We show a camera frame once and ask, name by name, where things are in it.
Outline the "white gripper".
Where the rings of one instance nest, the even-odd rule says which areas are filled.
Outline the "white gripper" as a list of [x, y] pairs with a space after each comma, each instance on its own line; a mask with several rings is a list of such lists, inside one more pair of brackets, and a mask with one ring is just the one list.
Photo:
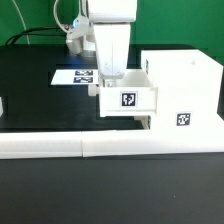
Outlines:
[[93, 25], [99, 75], [105, 88], [116, 86], [127, 68], [130, 30], [128, 23]]

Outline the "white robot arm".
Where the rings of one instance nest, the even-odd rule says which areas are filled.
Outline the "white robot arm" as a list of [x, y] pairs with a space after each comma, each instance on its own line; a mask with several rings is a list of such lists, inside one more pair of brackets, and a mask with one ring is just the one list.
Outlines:
[[84, 50], [84, 40], [95, 44], [98, 74], [104, 87], [115, 87], [127, 69], [131, 23], [136, 20], [137, 0], [81, 0], [83, 15], [66, 35], [72, 54]]

